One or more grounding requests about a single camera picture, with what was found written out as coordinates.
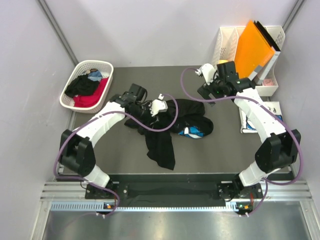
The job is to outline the black brushstroke print t-shirt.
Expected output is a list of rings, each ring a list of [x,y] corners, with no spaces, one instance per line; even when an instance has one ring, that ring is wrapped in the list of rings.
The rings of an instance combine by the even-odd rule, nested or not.
[[[66,87],[64,94],[70,98],[75,96],[91,96],[97,90],[103,76],[97,69],[87,70]]]

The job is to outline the black daisy print t-shirt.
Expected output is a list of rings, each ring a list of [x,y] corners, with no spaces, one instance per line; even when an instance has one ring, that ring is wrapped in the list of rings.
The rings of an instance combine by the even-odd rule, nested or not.
[[[210,135],[214,130],[213,122],[205,117],[205,105],[202,102],[190,99],[177,99],[176,102],[177,119],[166,131],[149,131],[131,118],[124,123],[126,127],[136,129],[140,135],[145,136],[147,156],[168,170],[174,170],[176,164],[171,133],[197,140]]]

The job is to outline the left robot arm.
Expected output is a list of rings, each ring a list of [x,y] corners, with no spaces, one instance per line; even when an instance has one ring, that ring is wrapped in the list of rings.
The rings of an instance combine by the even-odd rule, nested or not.
[[[65,130],[61,135],[58,162],[96,185],[96,192],[102,198],[109,198],[114,187],[109,183],[109,175],[97,166],[94,147],[107,131],[126,117],[126,113],[140,122],[144,117],[151,120],[147,96],[145,88],[133,83],[128,91],[114,95],[87,123],[73,131]]]

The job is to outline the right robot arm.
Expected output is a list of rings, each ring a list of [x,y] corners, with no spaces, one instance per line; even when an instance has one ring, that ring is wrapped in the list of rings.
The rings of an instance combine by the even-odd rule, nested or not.
[[[261,99],[256,84],[247,77],[239,77],[234,61],[217,66],[206,63],[195,73],[204,78],[204,84],[197,92],[208,103],[231,99],[260,137],[261,146],[255,153],[254,162],[232,181],[234,194],[245,198],[260,180],[296,162],[301,134],[296,129],[285,128],[283,121]]]

